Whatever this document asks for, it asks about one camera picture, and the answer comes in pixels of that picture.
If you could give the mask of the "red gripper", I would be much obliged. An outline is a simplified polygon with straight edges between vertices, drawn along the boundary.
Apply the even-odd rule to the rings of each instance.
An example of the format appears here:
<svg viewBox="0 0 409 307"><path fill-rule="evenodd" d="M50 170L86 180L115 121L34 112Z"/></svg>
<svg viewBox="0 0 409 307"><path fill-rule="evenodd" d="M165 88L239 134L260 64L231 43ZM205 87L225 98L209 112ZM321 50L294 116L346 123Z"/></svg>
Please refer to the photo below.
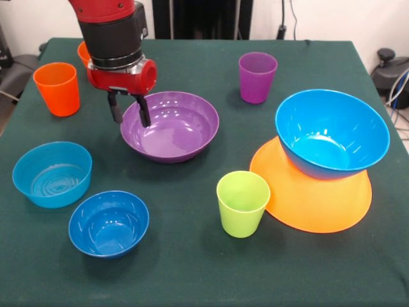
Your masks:
<svg viewBox="0 0 409 307"><path fill-rule="evenodd" d="M121 70L100 70L89 60L87 65L88 81L96 88L105 91L126 91L139 104L141 125L151 125L150 113L144 95L151 91L157 81L157 66L151 59L142 59L132 67ZM116 93L108 92L107 99L112 118L116 123L123 122L123 115L116 101Z"/></svg>

